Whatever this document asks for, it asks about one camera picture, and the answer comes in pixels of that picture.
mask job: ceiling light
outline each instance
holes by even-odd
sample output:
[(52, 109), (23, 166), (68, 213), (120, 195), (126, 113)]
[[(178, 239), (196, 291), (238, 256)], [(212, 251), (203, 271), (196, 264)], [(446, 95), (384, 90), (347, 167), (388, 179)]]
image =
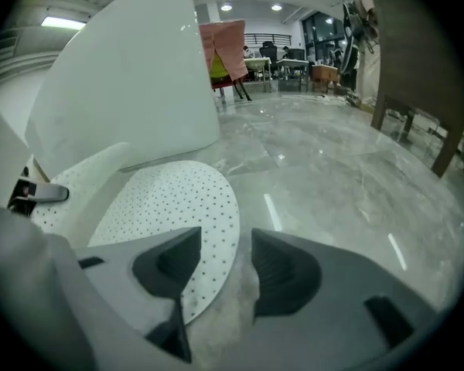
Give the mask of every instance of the ceiling light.
[(54, 16), (47, 16), (41, 26), (49, 26), (52, 28), (65, 28), (65, 29), (74, 29), (74, 30), (81, 30), (85, 22), (73, 21), (71, 19), (64, 19), (64, 18), (55, 18)]

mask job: person wearing cap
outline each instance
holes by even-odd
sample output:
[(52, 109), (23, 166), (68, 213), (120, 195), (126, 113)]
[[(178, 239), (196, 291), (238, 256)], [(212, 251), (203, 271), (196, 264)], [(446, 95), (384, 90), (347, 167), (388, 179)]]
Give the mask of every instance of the person wearing cap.
[(378, 44), (378, 19), (374, 0), (352, 0), (364, 26), (364, 36), (359, 39), (359, 69), (356, 95), (348, 98), (352, 105), (374, 107), (380, 82), (380, 45)]

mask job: black railing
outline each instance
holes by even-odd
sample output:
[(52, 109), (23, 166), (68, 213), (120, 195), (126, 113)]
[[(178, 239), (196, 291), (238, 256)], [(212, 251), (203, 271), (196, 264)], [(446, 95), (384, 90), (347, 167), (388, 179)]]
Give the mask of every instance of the black railing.
[(251, 44), (262, 45), (265, 41), (271, 41), (276, 46), (290, 46), (291, 36), (286, 34), (270, 34), (270, 33), (246, 33), (244, 34), (244, 42), (247, 46)]

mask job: pink jacket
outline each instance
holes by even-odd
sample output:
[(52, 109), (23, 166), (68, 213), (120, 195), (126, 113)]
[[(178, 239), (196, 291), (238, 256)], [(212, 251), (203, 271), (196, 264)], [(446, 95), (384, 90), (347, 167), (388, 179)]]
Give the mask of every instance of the pink jacket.
[(217, 51), (232, 81), (247, 74), (243, 54), (245, 28), (244, 21), (200, 25), (201, 41), (208, 71), (211, 70), (213, 57)]

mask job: marble floor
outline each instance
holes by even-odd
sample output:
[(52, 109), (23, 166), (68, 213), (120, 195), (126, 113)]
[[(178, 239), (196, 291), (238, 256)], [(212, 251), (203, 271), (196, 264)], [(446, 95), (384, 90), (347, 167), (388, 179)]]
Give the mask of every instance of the marble floor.
[(213, 368), (251, 325), (258, 279), (251, 228), (279, 230), (363, 254), (447, 308), (464, 274), (464, 173), (459, 158), (442, 179), (429, 169), (440, 141), (341, 97), (255, 94), (217, 100), (215, 144), (175, 160), (212, 165), (229, 180), (241, 213), (241, 243), (216, 301), (189, 326), (195, 363)]

